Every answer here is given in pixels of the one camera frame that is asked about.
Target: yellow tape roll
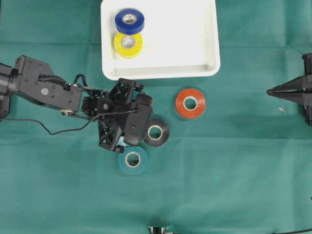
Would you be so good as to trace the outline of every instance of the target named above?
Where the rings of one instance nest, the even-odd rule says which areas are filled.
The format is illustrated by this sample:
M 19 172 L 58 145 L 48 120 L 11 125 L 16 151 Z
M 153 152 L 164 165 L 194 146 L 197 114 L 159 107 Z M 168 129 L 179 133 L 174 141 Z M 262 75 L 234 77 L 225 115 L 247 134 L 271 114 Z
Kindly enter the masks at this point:
M 114 47 L 121 56 L 131 59 L 141 52 L 143 38 L 140 33 L 134 35 L 117 33 L 114 38 Z

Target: blue tape roll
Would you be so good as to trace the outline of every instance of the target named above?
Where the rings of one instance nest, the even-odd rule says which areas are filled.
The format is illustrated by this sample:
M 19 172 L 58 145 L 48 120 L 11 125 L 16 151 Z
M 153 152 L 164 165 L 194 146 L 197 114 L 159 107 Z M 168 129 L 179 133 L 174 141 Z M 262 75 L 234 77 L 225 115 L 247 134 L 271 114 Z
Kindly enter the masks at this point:
M 137 165 L 130 165 L 128 157 L 131 154 L 135 154 L 139 157 L 139 163 Z M 147 166 L 147 154 L 141 147 L 126 148 L 122 154 L 118 156 L 118 163 L 121 170 L 129 175 L 137 175 L 145 171 Z
M 141 32 L 144 28 L 144 16 L 135 9 L 124 9 L 115 17 L 116 28 L 119 32 L 133 35 Z

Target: tape roll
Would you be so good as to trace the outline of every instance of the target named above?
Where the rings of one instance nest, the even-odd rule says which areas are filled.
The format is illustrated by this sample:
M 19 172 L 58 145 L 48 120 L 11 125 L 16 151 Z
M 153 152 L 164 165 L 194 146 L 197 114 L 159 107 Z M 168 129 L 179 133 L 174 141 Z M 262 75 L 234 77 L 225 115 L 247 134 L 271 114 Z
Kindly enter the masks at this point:
M 117 33 L 114 38 L 115 50 L 124 58 L 131 59 L 137 56 L 143 48 L 141 34 L 125 35 Z
M 194 109 L 188 109 L 185 101 L 192 99 L 195 102 Z M 175 106 L 178 113 L 187 119 L 195 119 L 201 116 L 206 109 L 206 100 L 204 95 L 196 89 L 183 90 L 176 98 Z
M 160 130 L 160 134 L 157 137 L 153 137 L 151 135 L 151 131 L 153 128 L 157 128 Z M 162 121 L 161 119 L 151 119 L 148 121 L 146 135 L 144 142 L 150 146 L 158 147 L 162 146 L 167 142 L 169 138 L 169 128 L 168 125 Z
M 115 17 L 116 28 L 119 32 L 127 35 L 134 35 L 144 28 L 144 16 L 135 9 L 124 9 Z
M 131 156 L 135 156 L 137 160 L 131 161 Z M 122 154 L 119 154 L 118 163 L 123 172 L 129 175 L 137 175 L 146 169 L 147 154 L 139 146 L 126 148 Z

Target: tape roll center hole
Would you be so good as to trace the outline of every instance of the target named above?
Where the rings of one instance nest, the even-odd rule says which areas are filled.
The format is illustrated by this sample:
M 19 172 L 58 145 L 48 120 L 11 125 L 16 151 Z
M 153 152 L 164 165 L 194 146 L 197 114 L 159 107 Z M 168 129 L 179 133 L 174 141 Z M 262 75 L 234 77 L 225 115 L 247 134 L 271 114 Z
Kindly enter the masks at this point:
M 124 17 L 122 17 L 122 21 L 125 24 L 134 24 L 137 21 L 137 17 L 133 14 L 127 14 Z
M 130 152 L 127 154 L 125 161 L 128 167 L 138 167 L 141 163 L 140 154 L 136 152 Z
M 163 135 L 163 130 L 160 126 L 158 125 L 152 125 L 149 127 L 147 134 L 150 139 L 152 140 L 159 140 L 162 138 Z
M 184 99 L 183 105 L 185 109 L 193 111 L 198 107 L 198 100 L 193 96 L 188 96 Z
M 131 49 L 136 45 L 136 40 L 132 36 L 126 36 L 122 39 L 121 45 L 126 49 Z

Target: stacked tape rolls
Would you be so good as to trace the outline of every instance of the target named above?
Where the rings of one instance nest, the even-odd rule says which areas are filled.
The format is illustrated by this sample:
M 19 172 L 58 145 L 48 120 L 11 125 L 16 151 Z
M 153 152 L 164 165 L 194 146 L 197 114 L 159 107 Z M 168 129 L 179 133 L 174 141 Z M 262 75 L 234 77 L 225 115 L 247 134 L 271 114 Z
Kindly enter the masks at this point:
M 115 50 L 126 59 L 137 56 L 143 48 L 140 32 L 144 28 L 144 16 L 135 9 L 124 9 L 115 17 L 118 33 L 114 38 Z

